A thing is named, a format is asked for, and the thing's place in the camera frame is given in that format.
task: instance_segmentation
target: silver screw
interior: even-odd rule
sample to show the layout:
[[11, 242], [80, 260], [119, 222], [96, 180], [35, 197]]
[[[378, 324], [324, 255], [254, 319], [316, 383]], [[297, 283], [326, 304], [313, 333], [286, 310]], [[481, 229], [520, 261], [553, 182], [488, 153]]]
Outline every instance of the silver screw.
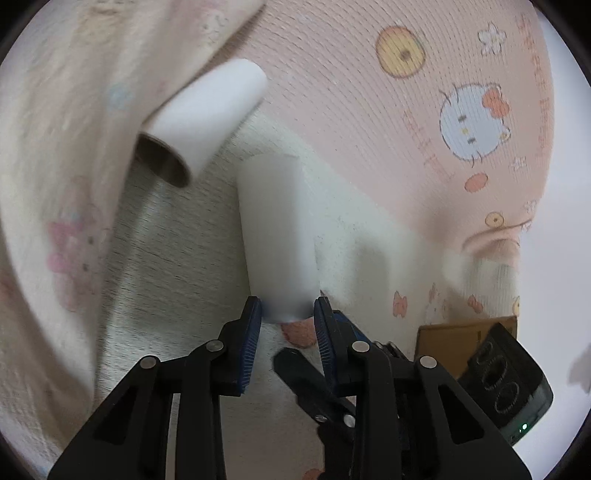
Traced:
[[353, 347], [353, 350], [355, 350], [356, 352], [359, 353], [365, 353], [365, 352], [369, 352], [369, 344], [367, 342], [362, 342], [361, 340], [357, 340], [356, 342], [353, 342], [353, 345], [351, 345]]
[[432, 356], [422, 356], [419, 360], [421, 365], [425, 368], [435, 368], [437, 366], [437, 360], [435, 360]]
[[145, 356], [139, 361], [139, 365], [141, 368], [149, 370], [156, 366], [156, 359], [153, 356]]
[[345, 415], [343, 415], [343, 422], [350, 429], [354, 429], [355, 428], [355, 417], [353, 417], [352, 415], [349, 415], [348, 413], [346, 413]]
[[221, 340], [210, 340], [205, 348], [209, 352], [219, 352], [223, 348], [223, 342]]

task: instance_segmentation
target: white cardboard tube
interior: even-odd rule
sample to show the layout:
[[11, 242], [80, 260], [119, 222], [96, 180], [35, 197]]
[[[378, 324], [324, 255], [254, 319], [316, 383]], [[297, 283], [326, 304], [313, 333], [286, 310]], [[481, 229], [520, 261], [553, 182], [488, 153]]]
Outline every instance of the white cardboard tube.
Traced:
[[264, 320], [312, 316], [319, 283], [300, 160], [281, 154], [247, 159], [238, 175], [238, 199], [251, 294], [262, 300]]
[[261, 101], [267, 76], [246, 59], [230, 60], [199, 77], [142, 127], [137, 155], [176, 186], [199, 175]]

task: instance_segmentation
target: cardboard piece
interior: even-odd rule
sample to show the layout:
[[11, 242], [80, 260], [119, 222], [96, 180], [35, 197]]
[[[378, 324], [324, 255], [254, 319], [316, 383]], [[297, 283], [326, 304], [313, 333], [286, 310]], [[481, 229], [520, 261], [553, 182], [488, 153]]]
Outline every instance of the cardboard piece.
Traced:
[[469, 323], [443, 323], [422, 325], [418, 329], [415, 359], [432, 356], [448, 372], [459, 378], [467, 368], [468, 359], [486, 338], [488, 331], [497, 322], [517, 338], [517, 317], [500, 317]]

